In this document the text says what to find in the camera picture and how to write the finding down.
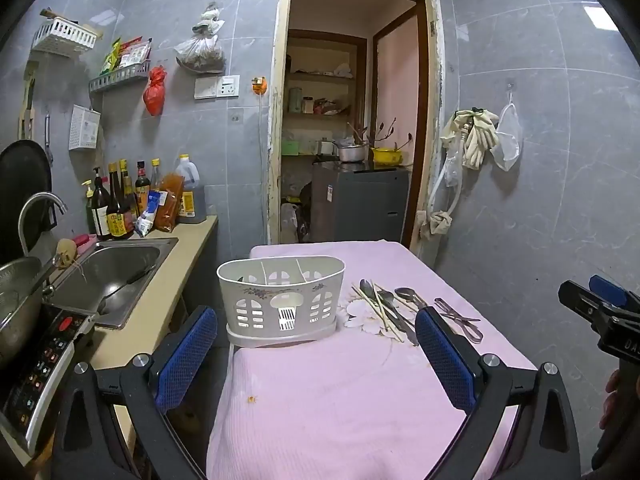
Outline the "person's right hand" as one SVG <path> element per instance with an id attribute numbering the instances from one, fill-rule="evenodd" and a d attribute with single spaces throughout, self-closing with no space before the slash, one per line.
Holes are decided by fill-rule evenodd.
<path id="1" fill-rule="evenodd" d="M 603 402 L 603 413 L 600 418 L 599 428 L 605 430 L 608 423 L 612 420 L 613 415 L 616 413 L 617 405 L 620 404 L 620 370 L 614 370 L 611 376 L 608 378 L 608 382 L 605 385 L 606 399 Z"/>

